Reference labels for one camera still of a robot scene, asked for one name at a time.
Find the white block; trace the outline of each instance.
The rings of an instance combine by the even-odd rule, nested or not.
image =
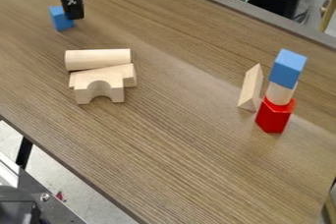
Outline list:
[[[270,82],[266,97],[271,103],[276,105],[287,105],[291,101],[297,86],[298,83],[295,84],[293,89],[290,89],[274,82]]]

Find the stacked blocks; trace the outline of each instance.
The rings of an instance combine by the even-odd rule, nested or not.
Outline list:
[[[50,7],[50,16],[52,20],[52,24],[58,31],[62,31],[68,28],[74,27],[74,21],[68,20],[64,13],[63,7]]]
[[[269,76],[270,85],[255,122],[267,133],[282,133],[295,108],[293,99],[307,57],[282,49]]]

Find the triangular wooden block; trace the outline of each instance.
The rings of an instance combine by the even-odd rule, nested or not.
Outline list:
[[[242,87],[238,107],[250,111],[256,111],[260,101],[260,92],[263,82],[261,65],[257,64],[247,71]]]

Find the table leg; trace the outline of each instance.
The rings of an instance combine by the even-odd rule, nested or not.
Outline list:
[[[16,161],[17,165],[19,165],[24,170],[26,170],[29,156],[31,153],[31,149],[32,149],[32,142],[30,142],[24,137],[21,142],[19,153],[17,156],[17,161]]]

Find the block tower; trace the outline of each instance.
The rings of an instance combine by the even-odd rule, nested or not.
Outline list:
[[[307,57],[282,49],[269,76],[269,87],[255,122],[267,133],[282,133],[294,111],[294,91]]]

